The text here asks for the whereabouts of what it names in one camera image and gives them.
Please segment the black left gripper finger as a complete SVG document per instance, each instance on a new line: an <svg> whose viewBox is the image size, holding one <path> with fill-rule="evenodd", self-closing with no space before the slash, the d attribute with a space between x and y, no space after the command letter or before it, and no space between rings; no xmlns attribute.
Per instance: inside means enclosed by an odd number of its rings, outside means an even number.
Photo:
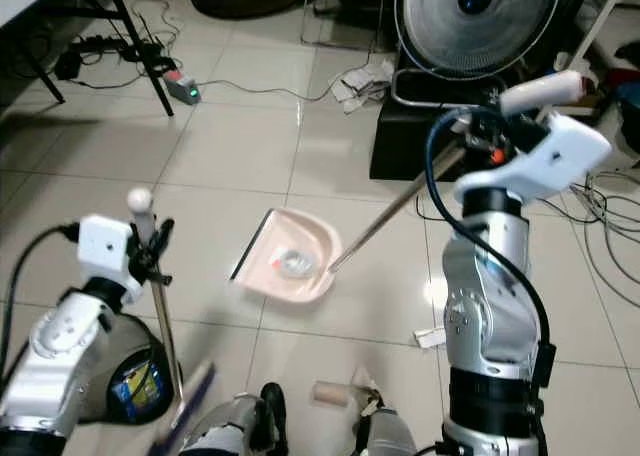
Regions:
<svg viewBox="0 0 640 456"><path fill-rule="evenodd" d="M160 259L168 249L173 232L173 219L166 218L157 223L154 235L150 237L150 279L151 281L170 281L172 277L165 276L160 268Z"/></svg>

